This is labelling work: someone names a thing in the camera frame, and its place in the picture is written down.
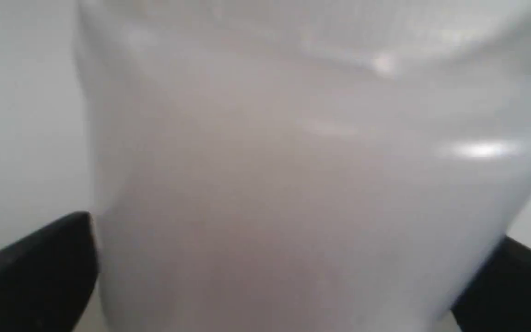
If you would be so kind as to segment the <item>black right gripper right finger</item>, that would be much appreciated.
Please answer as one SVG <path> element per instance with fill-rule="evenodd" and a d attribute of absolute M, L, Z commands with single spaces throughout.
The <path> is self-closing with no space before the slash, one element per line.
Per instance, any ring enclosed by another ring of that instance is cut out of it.
<path fill-rule="evenodd" d="M 452 313 L 463 332 L 531 332 L 531 249 L 504 239 Z"/>

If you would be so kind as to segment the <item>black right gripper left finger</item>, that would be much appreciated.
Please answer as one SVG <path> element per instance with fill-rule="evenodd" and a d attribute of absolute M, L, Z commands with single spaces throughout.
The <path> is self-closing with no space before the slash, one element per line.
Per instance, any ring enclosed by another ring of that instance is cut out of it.
<path fill-rule="evenodd" d="M 73 212 L 0 249 L 0 332 L 71 332 L 98 275 L 88 212 Z"/>

